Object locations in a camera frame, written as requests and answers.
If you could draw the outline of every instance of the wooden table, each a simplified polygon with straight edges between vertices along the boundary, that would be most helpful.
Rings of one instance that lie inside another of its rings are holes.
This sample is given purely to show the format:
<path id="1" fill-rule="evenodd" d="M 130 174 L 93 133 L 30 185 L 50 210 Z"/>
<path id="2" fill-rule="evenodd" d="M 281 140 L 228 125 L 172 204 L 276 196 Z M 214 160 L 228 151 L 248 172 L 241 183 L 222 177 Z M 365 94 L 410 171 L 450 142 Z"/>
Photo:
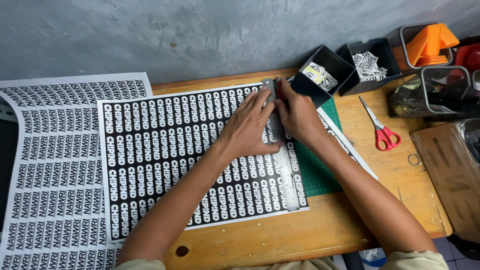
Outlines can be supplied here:
<path id="1" fill-rule="evenodd" d="M 290 77 L 298 68 L 218 77 L 152 86 L 154 95 L 260 82 Z M 402 137 L 399 147 L 382 152 L 375 147 L 374 126 L 358 95 L 334 96 L 345 136 L 392 192 L 420 221 L 432 238 L 450 235 L 452 226 L 425 167 L 412 166 L 416 153 L 410 132 L 425 127 L 421 119 L 388 117 L 385 94 L 402 84 L 392 81 L 361 96 L 378 119 Z M 310 211 L 184 231 L 168 251 L 167 269 L 224 269 L 261 266 L 365 250 L 378 244 L 343 192 L 308 198 Z M 190 251 L 179 257 L 176 250 Z"/>

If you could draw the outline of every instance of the metal ring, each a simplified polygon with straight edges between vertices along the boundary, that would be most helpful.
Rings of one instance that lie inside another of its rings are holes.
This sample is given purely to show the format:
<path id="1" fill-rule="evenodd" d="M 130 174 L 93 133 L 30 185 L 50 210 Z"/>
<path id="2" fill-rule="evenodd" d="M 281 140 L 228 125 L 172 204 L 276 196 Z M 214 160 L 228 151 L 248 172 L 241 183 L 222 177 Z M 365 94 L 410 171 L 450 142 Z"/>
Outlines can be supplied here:
<path id="1" fill-rule="evenodd" d="M 419 159 L 419 161 L 418 161 L 416 164 L 413 164 L 413 163 L 410 161 L 410 158 L 411 158 L 412 156 L 415 156 L 415 157 L 417 157 L 417 158 Z M 408 156 L 408 162 L 409 162 L 410 165 L 412 165 L 412 166 L 418 166 L 418 165 L 420 164 L 420 157 L 419 157 L 417 154 L 410 154 L 410 155 Z"/>

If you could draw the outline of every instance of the gray wall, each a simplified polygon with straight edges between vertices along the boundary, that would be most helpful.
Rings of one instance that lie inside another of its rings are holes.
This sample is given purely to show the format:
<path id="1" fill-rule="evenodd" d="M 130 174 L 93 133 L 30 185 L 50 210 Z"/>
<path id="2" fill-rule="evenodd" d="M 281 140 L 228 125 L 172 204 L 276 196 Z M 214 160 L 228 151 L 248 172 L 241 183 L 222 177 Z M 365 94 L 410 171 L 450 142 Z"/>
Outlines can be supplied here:
<path id="1" fill-rule="evenodd" d="M 406 24 L 440 21 L 476 36 L 478 14 L 478 0 L 0 0 L 0 80 L 268 71 Z"/>

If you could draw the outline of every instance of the scissors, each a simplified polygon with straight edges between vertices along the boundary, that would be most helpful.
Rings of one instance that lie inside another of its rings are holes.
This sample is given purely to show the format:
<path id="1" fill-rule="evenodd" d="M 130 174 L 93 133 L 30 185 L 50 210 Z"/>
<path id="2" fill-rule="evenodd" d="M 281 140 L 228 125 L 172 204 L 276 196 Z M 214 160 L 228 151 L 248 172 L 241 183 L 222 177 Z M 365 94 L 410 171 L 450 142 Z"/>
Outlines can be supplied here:
<path id="1" fill-rule="evenodd" d="M 370 115 L 370 118 L 373 122 L 373 125 L 375 125 L 375 137 L 376 137 L 377 149 L 380 150 L 380 151 L 390 151 L 393 148 L 397 147 L 400 144 L 400 142 L 402 141 L 402 139 L 400 138 L 400 135 L 391 131 L 388 127 L 382 125 L 382 123 L 380 123 L 380 121 L 378 121 L 375 114 L 373 114 L 370 107 L 368 107 L 368 105 L 365 103 L 365 101 L 363 101 L 363 98 L 361 98 L 360 96 L 359 96 L 359 98 L 360 98 L 361 102 L 363 103 L 363 105 L 365 106 L 365 109 L 367 110 L 368 115 Z M 392 142 L 391 136 L 396 137 L 396 143 Z M 386 145 L 386 148 L 382 148 L 380 146 L 380 142 L 384 142 L 385 145 Z"/>

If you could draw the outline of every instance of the sleeve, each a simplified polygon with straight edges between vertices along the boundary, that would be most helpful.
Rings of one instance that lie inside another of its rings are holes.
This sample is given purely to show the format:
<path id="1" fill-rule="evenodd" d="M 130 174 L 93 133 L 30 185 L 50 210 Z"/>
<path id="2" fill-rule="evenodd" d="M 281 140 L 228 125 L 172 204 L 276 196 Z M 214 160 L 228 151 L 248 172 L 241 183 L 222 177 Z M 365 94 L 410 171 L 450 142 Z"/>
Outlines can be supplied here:
<path id="1" fill-rule="evenodd" d="M 380 270 L 434 269 L 448 270 L 442 254 L 432 251 L 394 252 Z"/>
<path id="2" fill-rule="evenodd" d="M 136 259 L 120 264 L 115 270 L 166 270 L 159 260 Z"/>

